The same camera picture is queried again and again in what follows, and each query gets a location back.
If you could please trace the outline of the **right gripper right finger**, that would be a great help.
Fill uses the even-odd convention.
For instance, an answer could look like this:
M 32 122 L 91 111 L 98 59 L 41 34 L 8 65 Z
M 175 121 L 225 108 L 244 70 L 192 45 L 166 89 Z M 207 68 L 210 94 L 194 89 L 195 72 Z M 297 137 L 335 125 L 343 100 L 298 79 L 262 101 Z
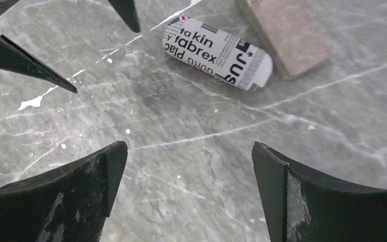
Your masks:
M 328 175 L 261 142 L 251 157 L 271 241 L 387 241 L 387 190 Z

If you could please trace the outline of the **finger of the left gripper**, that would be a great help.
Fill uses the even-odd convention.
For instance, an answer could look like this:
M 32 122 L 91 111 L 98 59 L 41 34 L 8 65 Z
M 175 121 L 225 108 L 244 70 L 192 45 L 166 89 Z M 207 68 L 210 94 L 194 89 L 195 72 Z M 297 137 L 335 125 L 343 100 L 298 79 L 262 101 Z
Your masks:
M 66 78 L 4 35 L 0 35 L 0 69 L 42 79 L 73 93 L 78 92 Z
M 140 33 L 141 27 L 134 0 L 108 0 L 124 23 L 135 33 Z

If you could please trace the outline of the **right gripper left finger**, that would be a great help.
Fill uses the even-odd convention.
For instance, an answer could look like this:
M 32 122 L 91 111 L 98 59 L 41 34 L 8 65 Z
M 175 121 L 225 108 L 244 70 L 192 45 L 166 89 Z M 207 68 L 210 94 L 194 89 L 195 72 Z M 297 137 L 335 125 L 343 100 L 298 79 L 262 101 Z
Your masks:
M 100 241 L 127 160 L 114 142 L 0 188 L 0 241 Z

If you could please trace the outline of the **brown glasses case green lining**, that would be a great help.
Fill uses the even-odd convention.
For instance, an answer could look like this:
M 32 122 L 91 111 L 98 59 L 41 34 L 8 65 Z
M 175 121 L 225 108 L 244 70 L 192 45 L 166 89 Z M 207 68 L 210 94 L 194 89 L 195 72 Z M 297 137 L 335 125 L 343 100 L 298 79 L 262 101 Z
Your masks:
M 327 61 L 331 50 L 302 1 L 236 1 L 285 79 L 297 78 Z

